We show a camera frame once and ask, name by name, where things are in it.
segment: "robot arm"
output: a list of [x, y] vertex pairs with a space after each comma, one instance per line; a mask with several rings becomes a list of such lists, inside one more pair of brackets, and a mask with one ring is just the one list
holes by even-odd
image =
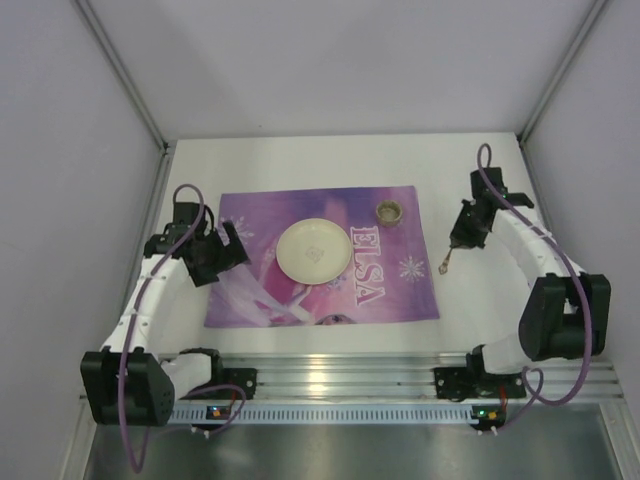
[[[518, 330], [505, 338], [476, 347], [468, 367], [477, 376], [515, 374], [548, 358], [580, 358], [584, 354], [584, 317], [567, 267], [545, 241], [551, 237], [531, 200], [509, 193], [500, 168], [485, 168], [496, 189], [533, 227], [504, 209], [487, 188], [479, 171], [471, 174], [472, 201], [463, 207], [451, 232], [451, 248], [484, 248], [489, 233], [498, 237], [524, 273], [531, 295]], [[608, 323], [611, 286], [603, 275], [590, 275], [570, 261], [585, 290], [592, 317], [593, 355], [602, 352]]]
[[[224, 245], [213, 225], [205, 234], [207, 223], [201, 219], [194, 235], [152, 274], [164, 254], [194, 224], [199, 208], [196, 203], [174, 203], [172, 223], [145, 245], [140, 276], [113, 333], [100, 351], [86, 352], [82, 359], [82, 379], [97, 423], [119, 423], [117, 373], [134, 313], [137, 319], [125, 383], [128, 424], [164, 425], [176, 399], [203, 384], [221, 383], [222, 362], [215, 350], [185, 350], [177, 358], [163, 363], [157, 358], [157, 346], [177, 293], [183, 288], [195, 289], [215, 282], [219, 273], [249, 260], [233, 224], [223, 224], [229, 237], [229, 243]], [[144, 295], [138, 299], [145, 282], [148, 285]]]

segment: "purple placemat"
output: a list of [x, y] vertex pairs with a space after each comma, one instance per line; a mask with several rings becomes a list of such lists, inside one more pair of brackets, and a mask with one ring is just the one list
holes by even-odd
[[[379, 226], [375, 214], [376, 205], [388, 199], [404, 209], [401, 223], [392, 228]], [[223, 273], [212, 286], [207, 327], [439, 318], [415, 187], [224, 194], [219, 217], [234, 222], [252, 263]], [[275, 250], [288, 227], [317, 217], [347, 232], [354, 255], [338, 278], [309, 287], [282, 273]]]

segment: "tabletop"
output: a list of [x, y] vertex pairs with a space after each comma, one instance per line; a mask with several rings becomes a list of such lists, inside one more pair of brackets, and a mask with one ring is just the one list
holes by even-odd
[[174, 302], [159, 352], [186, 347], [221, 353], [465, 352], [513, 332], [529, 296], [515, 260], [489, 235], [484, 250], [454, 251], [438, 273], [449, 233], [471, 197], [469, 174], [487, 142], [511, 192], [536, 202], [515, 135], [465, 133], [181, 140], [171, 164], [156, 231], [172, 215], [175, 188], [192, 183], [217, 214], [223, 193], [414, 185], [440, 319], [385, 325], [205, 328], [210, 287], [185, 288]]

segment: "white plate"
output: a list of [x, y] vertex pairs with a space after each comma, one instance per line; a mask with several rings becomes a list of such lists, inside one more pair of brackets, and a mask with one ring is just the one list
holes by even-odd
[[351, 240], [342, 228], [323, 218], [309, 218], [285, 230], [276, 247], [276, 258], [292, 280], [320, 285], [344, 272], [351, 252]]

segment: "white wall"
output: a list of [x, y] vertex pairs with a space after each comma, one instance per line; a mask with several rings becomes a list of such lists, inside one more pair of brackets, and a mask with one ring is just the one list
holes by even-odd
[[640, 424], [640, 2], [612, 2], [530, 142], [555, 232], [613, 285], [607, 354]]
[[54, 478], [158, 152], [67, 0], [0, 4], [0, 478]]
[[171, 139], [519, 131], [592, 0], [93, 0]]

